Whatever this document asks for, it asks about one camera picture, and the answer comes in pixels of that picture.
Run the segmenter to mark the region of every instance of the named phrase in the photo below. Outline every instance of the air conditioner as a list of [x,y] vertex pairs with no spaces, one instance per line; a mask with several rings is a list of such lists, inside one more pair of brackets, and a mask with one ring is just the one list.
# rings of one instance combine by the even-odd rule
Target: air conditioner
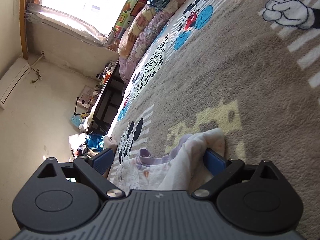
[[18,58],[0,79],[0,107],[5,109],[7,99],[13,89],[20,83],[30,72],[30,66],[23,58]]

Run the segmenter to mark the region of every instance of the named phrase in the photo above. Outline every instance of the cartoon glove print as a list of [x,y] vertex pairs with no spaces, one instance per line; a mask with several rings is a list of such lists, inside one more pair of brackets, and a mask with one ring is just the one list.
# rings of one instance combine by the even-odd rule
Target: cartoon glove print
[[316,22],[314,10],[299,0],[269,0],[262,17],[265,21],[275,21],[280,25],[296,26],[304,30],[318,27],[314,26]]

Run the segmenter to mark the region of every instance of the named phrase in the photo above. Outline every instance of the pillow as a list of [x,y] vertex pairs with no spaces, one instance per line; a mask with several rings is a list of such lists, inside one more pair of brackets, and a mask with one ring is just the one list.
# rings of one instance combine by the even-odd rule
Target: pillow
[[156,15],[156,9],[145,5],[133,20],[129,28],[124,32],[118,48],[118,53],[123,58],[128,58],[139,34]]

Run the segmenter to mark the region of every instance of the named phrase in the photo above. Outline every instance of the desk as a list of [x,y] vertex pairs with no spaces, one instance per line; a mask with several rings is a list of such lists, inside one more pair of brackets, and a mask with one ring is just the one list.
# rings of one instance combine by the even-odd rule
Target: desk
[[[111,123],[107,123],[104,121],[107,110],[111,106],[111,107],[116,108],[116,110],[118,111],[118,108],[120,107],[120,105],[117,106],[117,105],[111,103],[112,97],[114,96],[114,94],[118,94],[119,96],[121,96],[121,101],[122,101],[122,90],[115,88],[115,87],[112,87],[111,82],[116,81],[116,82],[119,82],[124,85],[124,81],[121,78],[116,76],[116,72],[119,72],[119,61],[116,62],[115,68],[111,72],[111,75],[110,75],[107,83],[104,85],[104,87],[98,97],[98,100],[95,103],[94,108],[92,109],[94,111],[93,117],[92,117],[93,122],[88,126],[87,131],[86,131],[87,134],[94,131],[99,134],[107,135],[107,133],[110,129]],[[105,101],[107,101],[106,105],[102,109],[101,105]]]

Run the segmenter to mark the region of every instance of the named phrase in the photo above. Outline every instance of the blue circle print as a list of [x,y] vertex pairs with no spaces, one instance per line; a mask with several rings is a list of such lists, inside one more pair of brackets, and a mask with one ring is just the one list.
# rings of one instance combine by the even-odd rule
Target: blue circle print
[[177,37],[176,42],[173,46],[174,50],[178,50],[187,40],[187,38],[190,36],[191,30],[188,30],[187,32],[180,33],[180,35]]
[[213,7],[212,5],[208,5],[199,13],[196,20],[195,28],[200,30],[203,26],[205,26],[205,24],[210,20],[212,14],[213,14]]

